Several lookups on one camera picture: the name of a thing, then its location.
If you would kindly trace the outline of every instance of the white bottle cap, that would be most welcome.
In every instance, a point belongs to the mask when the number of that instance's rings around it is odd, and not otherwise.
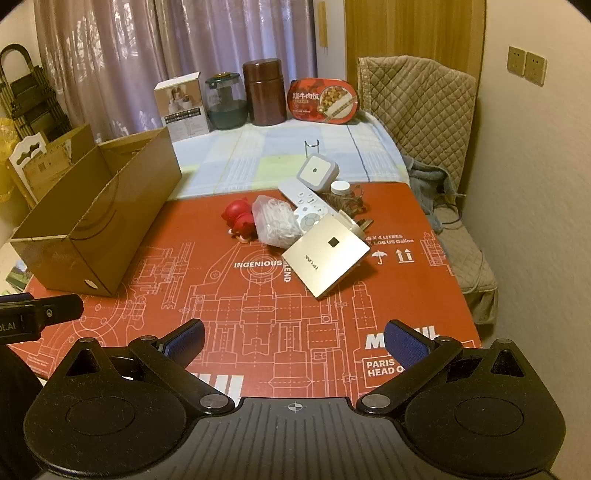
[[[330,191],[335,195],[347,195],[351,193],[351,184],[348,181],[336,180],[330,184]]]

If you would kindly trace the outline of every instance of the light switch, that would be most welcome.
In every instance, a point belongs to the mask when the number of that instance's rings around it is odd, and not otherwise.
[[[546,67],[548,61],[544,57],[540,57],[535,53],[528,52],[525,56],[525,72],[524,76],[530,82],[536,85],[544,86],[546,79]]]
[[[517,47],[509,47],[507,70],[523,77],[525,70],[525,50],[521,50]]]

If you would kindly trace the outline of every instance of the quilted chair cover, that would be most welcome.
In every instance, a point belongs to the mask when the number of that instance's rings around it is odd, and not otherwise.
[[[476,80],[435,60],[410,56],[359,59],[362,108],[379,119],[403,155],[444,167],[458,187],[476,103]],[[442,222],[457,219],[436,209]],[[440,235],[462,293],[477,324],[495,323],[498,285],[462,222]]]

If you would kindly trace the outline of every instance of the lace curtain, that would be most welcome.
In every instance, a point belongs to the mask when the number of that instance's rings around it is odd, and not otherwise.
[[[278,57],[316,74],[310,0],[35,0],[44,68],[72,123],[104,141],[158,128],[154,87]]]

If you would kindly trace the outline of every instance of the white wall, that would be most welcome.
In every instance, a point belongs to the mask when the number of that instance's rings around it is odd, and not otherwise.
[[[506,70],[548,59],[544,87]],[[564,480],[591,478],[591,22],[566,0],[489,0],[480,128],[464,219],[500,285],[494,337],[558,402]]]
[[[0,22],[0,50],[11,43],[24,46],[31,55],[34,65],[41,63],[33,0],[25,0]],[[20,53],[10,52],[2,65],[9,82],[28,72],[27,64]],[[0,117],[6,117],[2,106],[0,106]],[[14,190],[8,202],[0,203],[0,245],[12,235],[12,230],[20,224],[27,213],[27,204],[17,189]]]
[[[0,50],[11,43],[19,43],[25,47],[31,55],[33,65],[41,64],[33,0],[25,0],[0,22]],[[10,52],[2,65],[9,82],[28,72],[27,64],[20,53]],[[1,107],[0,115],[6,116]]]
[[[326,32],[328,47],[320,46],[320,22],[318,4],[314,0],[314,26],[316,28],[316,62],[318,77],[328,79],[347,79],[347,52],[345,40],[345,2],[344,0],[322,0],[326,5]]]

